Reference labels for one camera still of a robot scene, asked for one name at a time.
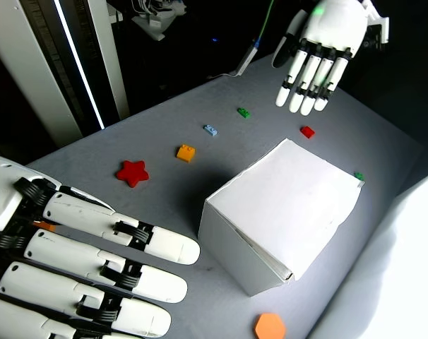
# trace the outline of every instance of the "cardboard box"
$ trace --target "cardboard box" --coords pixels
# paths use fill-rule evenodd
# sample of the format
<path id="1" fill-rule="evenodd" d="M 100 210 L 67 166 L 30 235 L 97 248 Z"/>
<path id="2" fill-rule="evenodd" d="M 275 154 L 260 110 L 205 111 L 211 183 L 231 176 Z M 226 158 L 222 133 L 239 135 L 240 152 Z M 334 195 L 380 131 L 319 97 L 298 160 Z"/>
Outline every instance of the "cardboard box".
<path id="1" fill-rule="evenodd" d="M 362 185 L 285 139 L 206 199 L 198 240 L 255 295 L 304 274 Z"/>

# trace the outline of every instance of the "box lid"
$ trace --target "box lid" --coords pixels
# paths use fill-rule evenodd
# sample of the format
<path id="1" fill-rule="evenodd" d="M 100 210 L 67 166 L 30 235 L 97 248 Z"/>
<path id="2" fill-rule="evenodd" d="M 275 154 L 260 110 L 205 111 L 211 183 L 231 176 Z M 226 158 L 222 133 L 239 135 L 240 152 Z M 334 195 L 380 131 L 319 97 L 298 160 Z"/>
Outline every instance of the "box lid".
<path id="1" fill-rule="evenodd" d="M 298 279 L 352 212 L 361 186 L 285 139 L 207 202 Z"/>

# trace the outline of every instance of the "tabletop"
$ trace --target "tabletop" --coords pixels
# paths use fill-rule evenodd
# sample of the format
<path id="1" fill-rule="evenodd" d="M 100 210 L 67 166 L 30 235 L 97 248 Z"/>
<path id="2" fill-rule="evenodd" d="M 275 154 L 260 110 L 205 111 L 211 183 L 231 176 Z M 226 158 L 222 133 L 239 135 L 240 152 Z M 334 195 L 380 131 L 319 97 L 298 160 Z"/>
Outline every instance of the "tabletop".
<path id="1" fill-rule="evenodd" d="M 183 277 L 178 304 L 156 302 L 172 315 L 165 338 L 254 338 L 259 314 L 277 313 L 287 337 L 300 339 L 320 317 L 374 228 L 382 219 L 421 147 L 402 131 L 337 89 L 323 112 L 309 116 L 275 106 L 285 69 L 270 58 L 242 77 L 222 77 L 66 146 L 30 166 L 78 187 L 120 213 L 196 239 L 203 202 L 237 173 L 289 138 L 342 170 L 364 174 L 366 184 L 349 218 L 297 282 L 248 297 L 201 247 L 200 259 L 180 266 L 88 234 L 58 232 Z M 247 109 L 245 119 L 237 108 Z M 203 126 L 218 130 L 211 136 Z M 300 133 L 310 126 L 316 134 Z M 196 148 L 190 163 L 175 157 L 181 144 Z M 150 179 L 131 189 L 114 176 L 123 160 L 145 161 Z"/>

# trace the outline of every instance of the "green block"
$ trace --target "green block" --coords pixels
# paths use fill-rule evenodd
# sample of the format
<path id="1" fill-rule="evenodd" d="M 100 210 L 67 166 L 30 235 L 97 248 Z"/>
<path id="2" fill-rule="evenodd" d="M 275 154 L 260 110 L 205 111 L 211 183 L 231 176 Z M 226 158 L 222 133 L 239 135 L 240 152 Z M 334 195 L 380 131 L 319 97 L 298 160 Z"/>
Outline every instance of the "green block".
<path id="1" fill-rule="evenodd" d="M 364 175 L 360 172 L 355 172 L 354 177 L 356 177 L 359 180 L 362 180 L 364 182 Z"/>
<path id="2" fill-rule="evenodd" d="M 250 117 L 250 113 L 249 113 L 249 111 L 247 111 L 246 109 L 244 109 L 244 108 L 242 108 L 242 107 L 238 108 L 238 109 L 237 109 L 237 111 L 238 111 L 238 113 L 239 113 L 240 115 L 242 115 L 245 119 L 248 119 L 248 118 Z"/>

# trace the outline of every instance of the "white light strip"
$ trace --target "white light strip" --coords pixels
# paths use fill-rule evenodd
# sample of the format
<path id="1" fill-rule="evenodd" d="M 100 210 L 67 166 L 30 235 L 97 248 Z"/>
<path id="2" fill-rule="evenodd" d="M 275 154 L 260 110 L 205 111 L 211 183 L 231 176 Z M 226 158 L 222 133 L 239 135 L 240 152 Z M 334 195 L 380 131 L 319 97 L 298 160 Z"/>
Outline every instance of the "white light strip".
<path id="1" fill-rule="evenodd" d="M 64 27 L 66 39 L 68 40 L 68 42 L 70 44 L 71 51 L 73 52 L 74 60 L 76 61 L 76 65 L 78 65 L 79 74 L 81 75 L 82 81 L 84 82 L 84 86 L 85 86 L 85 89 L 87 90 L 88 97 L 90 98 L 90 102 L 92 103 L 93 109 L 95 110 L 95 114 L 96 114 L 96 117 L 98 119 L 98 122 L 100 123 L 100 127 L 101 127 L 101 129 L 104 129 L 104 124 L 102 123 L 100 113 L 98 112 L 98 107 L 96 106 L 96 102 L 95 102 L 95 99 L 93 98 L 90 86 L 88 85 L 87 78 L 85 77 L 85 73 L 84 73 L 84 70 L 82 68 L 82 64 L 81 64 L 81 61 L 79 59 L 78 52 L 76 51 L 76 46 L 74 45 L 73 38 L 71 37 L 71 33 L 70 33 L 69 28 L 68 28 L 68 24 L 66 23 L 64 12 L 61 9 L 60 1 L 54 0 L 54 3 L 55 3 L 56 8 L 57 8 L 57 13 L 59 13 L 61 24 Z"/>

